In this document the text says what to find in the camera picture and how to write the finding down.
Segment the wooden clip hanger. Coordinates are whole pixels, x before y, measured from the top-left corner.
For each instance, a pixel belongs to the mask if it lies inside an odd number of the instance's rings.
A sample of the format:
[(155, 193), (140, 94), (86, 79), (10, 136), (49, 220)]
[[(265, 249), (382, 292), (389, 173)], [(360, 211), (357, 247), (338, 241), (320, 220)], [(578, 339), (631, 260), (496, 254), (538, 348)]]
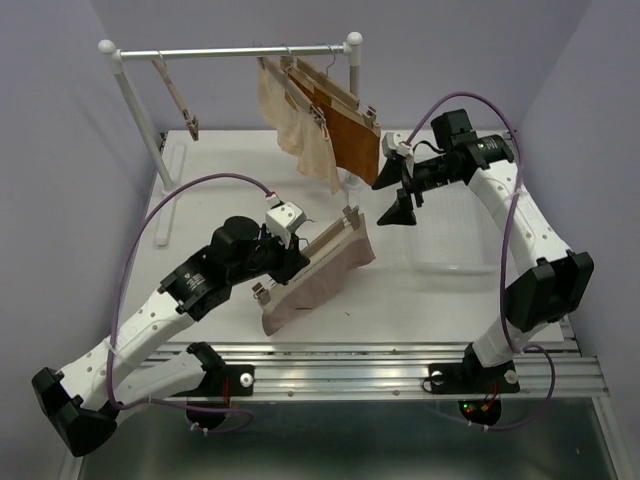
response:
[(189, 132), (192, 140), (196, 142), (199, 140), (199, 120), (194, 114), (192, 114), (189, 111), (181, 93), (173, 83), (169, 75), (167, 65), (163, 55), (161, 54), (160, 51), (157, 51), (157, 53), (158, 53), (159, 59), (152, 60), (152, 64), (156, 69), (156, 71), (158, 72), (159, 76), (161, 77), (165, 87), (167, 88), (169, 95), (173, 99), (178, 111), (180, 112), (184, 120), (186, 129)]
[(367, 232), (366, 219), (358, 206), (345, 207), (343, 215), (302, 250), (311, 263), (287, 285), (274, 283), (252, 287), (264, 312), (282, 303), (294, 310), (313, 310), (335, 297), (346, 275), (372, 263), (376, 256)]

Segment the pink underwear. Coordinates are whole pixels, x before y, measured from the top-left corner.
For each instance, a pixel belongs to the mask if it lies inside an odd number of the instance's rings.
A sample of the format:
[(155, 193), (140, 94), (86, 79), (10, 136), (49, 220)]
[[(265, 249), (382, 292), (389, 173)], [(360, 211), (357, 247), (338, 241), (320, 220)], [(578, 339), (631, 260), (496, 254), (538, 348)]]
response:
[(365, 223), (338, 233), (323, 232), (311, 244), (311, 263), (286, 285), (274, 284), (257, 296), (262, 328), (271, 337), (293, 320), (334, 298), (348, 274), (375, 259)]

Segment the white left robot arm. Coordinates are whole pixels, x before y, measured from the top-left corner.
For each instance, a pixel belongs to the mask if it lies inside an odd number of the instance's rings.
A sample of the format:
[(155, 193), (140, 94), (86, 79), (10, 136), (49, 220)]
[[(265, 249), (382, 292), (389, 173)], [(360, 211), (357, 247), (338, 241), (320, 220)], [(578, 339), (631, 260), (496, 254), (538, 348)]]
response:
[(43, 368), (31, 380), (40, 408), (75, 457), (102, 446), (137, 406), (168, 404), (179, 393), (247, 396), (241, 376), (252, 367), (229, 367), (207, 343), (190, 344), (176, 358), (138, 371), (166, 341), (228, 301), (234, 286), (268, 275), (287, 284), (310, 260), (299, 247), (303, 213), (286, 206), (264, 224), (228, 218), (209, 244), (176, 267), (118, 332), (59, 370)]

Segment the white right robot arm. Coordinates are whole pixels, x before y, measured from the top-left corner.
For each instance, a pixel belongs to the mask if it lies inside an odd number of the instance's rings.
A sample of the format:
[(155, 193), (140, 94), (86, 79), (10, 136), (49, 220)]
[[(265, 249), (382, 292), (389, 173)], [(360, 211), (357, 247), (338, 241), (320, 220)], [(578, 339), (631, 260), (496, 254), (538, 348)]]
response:
[(594, 261), (587, 252), (575, 252), (549, 225), (502, 136), (478, 135), (463, 109), (439, 115), (431, 127), (439, 154), (423, 161), (415, 160), (406, 136), (384, 135), (386, 162), (373, 187), (397, 190), (378, 225), (416, 225), (415, 210), (425, 192), (462, 182), (502, 231), (501, 256), (514, 260), (518, 276), (503, 282), (498, 318), (466, 347), (462, 360), (430, 365), (423, 385), (435, 395), (517, 393), (515, 357), (541, 352), (532, 338), (577, 309)]

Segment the brown underwear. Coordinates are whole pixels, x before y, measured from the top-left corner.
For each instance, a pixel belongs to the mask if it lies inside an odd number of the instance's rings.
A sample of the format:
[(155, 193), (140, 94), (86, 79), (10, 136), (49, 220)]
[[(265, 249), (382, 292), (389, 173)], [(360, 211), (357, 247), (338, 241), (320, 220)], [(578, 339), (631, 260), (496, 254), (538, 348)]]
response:
[(372, 186), (379, 172), (381, 128), (376, 135), (331, 107), (324, 109), (337, 166)]

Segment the beige underwear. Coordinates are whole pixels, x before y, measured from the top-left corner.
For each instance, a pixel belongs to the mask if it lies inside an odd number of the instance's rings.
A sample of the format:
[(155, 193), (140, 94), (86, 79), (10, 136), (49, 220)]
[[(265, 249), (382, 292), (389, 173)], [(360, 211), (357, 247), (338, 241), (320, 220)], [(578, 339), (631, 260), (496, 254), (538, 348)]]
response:
[(277, 131), (276, 134), (281, 150), (297, 159), (299, 173), (316, 180), (326, 180), (332, 194), (341, 190), (330, 136), (324, 140), (321, 132), (306, 121), (287, 136)]

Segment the empty wooden clip hanger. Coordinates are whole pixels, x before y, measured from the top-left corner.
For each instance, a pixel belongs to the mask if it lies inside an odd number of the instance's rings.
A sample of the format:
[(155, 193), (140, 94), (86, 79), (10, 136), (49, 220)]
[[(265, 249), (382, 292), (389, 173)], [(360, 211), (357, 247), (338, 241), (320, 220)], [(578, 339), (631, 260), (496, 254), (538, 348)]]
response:
[(158, 53), (159, 59), (152, 60), (152, 64), (156, 69), (156, 71), (158, 72), (159, 76), (161, 77), (165, 87), (167, 88), (169, 95), (173, 99), (178, 111), (180, 112), (184, 120), (186, 129), (189, 132), (192, 140), (196, 142), (199, 140), (199, 120), (194, 114), (192, 114), (189, 111), (181, 93), (173, 83), (169, 75), (167, 65), (163, 55), (161, 54), (160, 51), (157, 51), (157, 53)]

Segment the white plastic basket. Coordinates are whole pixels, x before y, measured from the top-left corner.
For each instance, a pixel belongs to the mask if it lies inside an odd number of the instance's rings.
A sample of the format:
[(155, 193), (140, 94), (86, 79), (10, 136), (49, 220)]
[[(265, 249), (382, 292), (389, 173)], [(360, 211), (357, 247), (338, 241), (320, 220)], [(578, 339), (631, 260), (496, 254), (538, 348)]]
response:
[(421, 272), (492, 275), (499, 270), (502, 233), (483, 203), (459, 182), (426, 192), (404, 229), (409, 264)]

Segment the white clothes rack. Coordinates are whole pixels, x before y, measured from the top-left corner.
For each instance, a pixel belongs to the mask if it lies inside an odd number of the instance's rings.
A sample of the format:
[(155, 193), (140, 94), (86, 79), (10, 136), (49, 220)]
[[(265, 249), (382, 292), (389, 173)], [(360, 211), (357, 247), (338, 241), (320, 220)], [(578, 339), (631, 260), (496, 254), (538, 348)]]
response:
[(118, 84), (127, 108), (131, 113), (139, 134), (151, 156), (156, 179), (151, 189), (150, 198), (167, 200), (171, 193), (175, 193), (181, 185), (184, 159), (165, 162), (162, 156), (164, 143), (169, 133), (168, 128), (162, 128), (156, 121), (151, 110), (140, 97), (138, 89), (130, 82), (125, 64), (127, 62), (149, 62), (158, 60), (160, 51), (165, 62), (168, 60), (213, 59), (213, 58), (254, 58), (259, 56), (280, 57), (285, 53), (284, 46), (289, 47), (297, 57), (344, 56), (349, 62), (349, 90), (356, 95), (359, 93), (359, 75), (361, 67), (361, 50), (363, 37), (358, 32), (351, 32), (343, 43), (294, 45), (281, 44), (277, 46), (251, 46), (231, 48), (196, 48), (196, 49), (147, 49), (123, 50), (109, 39), (103, 39), (98, 44), (99, 51), (104, 55), (113, 76)]

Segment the aluminium mounting rail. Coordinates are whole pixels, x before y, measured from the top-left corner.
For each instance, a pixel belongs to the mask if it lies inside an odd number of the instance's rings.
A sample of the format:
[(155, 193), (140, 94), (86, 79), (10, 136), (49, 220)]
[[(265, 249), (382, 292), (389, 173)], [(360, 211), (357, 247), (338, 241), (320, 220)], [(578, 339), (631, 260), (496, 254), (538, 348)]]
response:
[[(564, 341), (546, 353), (516, 357), (518, 398), (605, 397), (600, 364), (584, 357), (569, 324)], [(462, 357), (461, 343), (222, 343), (215, 350), (229, 364), (254, 366), (253, 402), (409, 401), (427, 398), (421, 382), (429, 367)]]

